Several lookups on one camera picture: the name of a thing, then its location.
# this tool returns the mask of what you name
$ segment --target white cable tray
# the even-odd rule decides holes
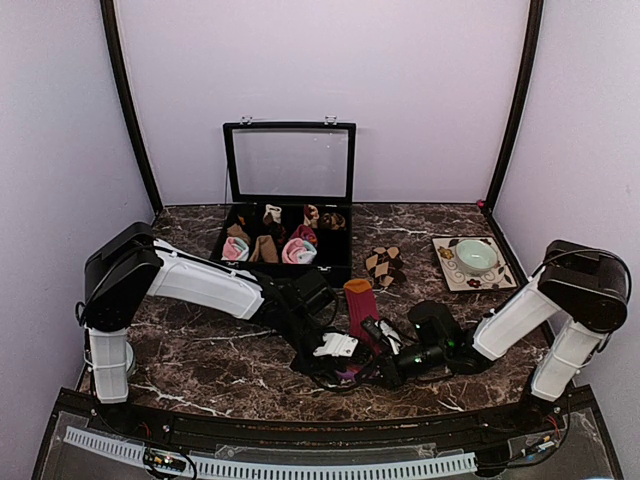
[[[64,441],[121,463],[146,468],[142,463],[145,451],[142,444],[116,440],[74,427],[67,427]],[[189,457],[196,465],[198,478],[202,480],[228,478],[244,480],[422,480],[473,473],[477,470],[473,453],[408,462],[330,466],[246,463],[198,455],[189,455]],[[158,471],[171,473],[170,470],[156,468]],[[182,472],[181,477],[191,478],[192,476],[192,469],[189,465]]]

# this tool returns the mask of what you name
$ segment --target square plate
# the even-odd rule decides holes
[[[480,240],[498,254],[498,264],[476,277],[463,272],[458,265],[455,246],[462,240]],[[452,292],[477,292],[479,290],[508,290],[518,284],[493,237],[440,237],[432,239],[436,256]]]

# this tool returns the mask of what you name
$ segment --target black box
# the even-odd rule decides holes
[[[250,122],[223,125],[233,204],[211,254],[211,260],[255,270],[274,278],[298,278],[318,269],[334,288],[351,279],[353,172],[356,125],[330,122]],[[304,205],[339,213],[345,230],[315,229],[318,254],[310,265],[222,260],[227,228],[237,222],[238,209],[255,209],[254,221],[243,226],[255,239],[267,235],[262,222],[266,204],[282,207],[282,225],[290,237],[304,221]],[[281,248],[278,249],[282,262]]]

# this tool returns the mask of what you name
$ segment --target folded sock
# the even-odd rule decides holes
[[[307,225],[300,225],[298,228],[296,228],[296,231],[293,232],[291,238],[301,238],[302,240],[306,240],[307,242],[309,242],[314,247],[318,246],[318,237],[316,236],[316,232],[314,232],[313,229]]]
[[[287,243],[287,230],[281,223],[271,222],[269,225],[269,235],[277,247],[282,248]]]
[[[347,220],[339,213],[325,213],[320,217],[318,227],[325,230],[346,230]]]
[[[344,284],[344,293],[349,304],[349,318],[351,319],[349,335],[362,340],[378,351],[378,345],[375,345],[375,342],[363,330],[361,325],[367,317],[380,320],[376,297],[373,295],[371,284],[365,279],[355,278]]]
[[[241,238],[228,237],[222,247],[222,259],[232,262],[244,262],[249,258],[249,245]]]
[[[320,218],[320,213],[318,212],[318,209],[314,205],[304,206],[304,224],[307,227],[318,228],[319,218]]]
[[[247,245],[251,245],[251,237],[247,235],[247,233],[242,230],[242,227],[237,223],[234,223],[229,228],[227,228],[227,237],[236,237],[244,240],[244,243]]]
[[[282,223],[282,208],[267,204],[262,221],[265,225],[269,225],[272,222]]]
[[[311,243],[294,238],[287,242],[282,250],[282,261],[293,264],[310,264],[317,254],[317,250]]]
[[[404,266],[402,252],[398,247],[377,247],[371,250],[371,256],[365,260],[365,267],[373,277],[374,285],[389,287],[392,283],[404,283],[407,277],[400,270]]]
[[[253,249],[249,261],[258,262],[260,260],[266,263],[278,263],[278,251],[270,235],[262,235],[256,238],[256,247]]]

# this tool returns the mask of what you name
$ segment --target glass panel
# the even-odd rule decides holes
[[[345,130],[234,130],[240,193],[344,197]]]

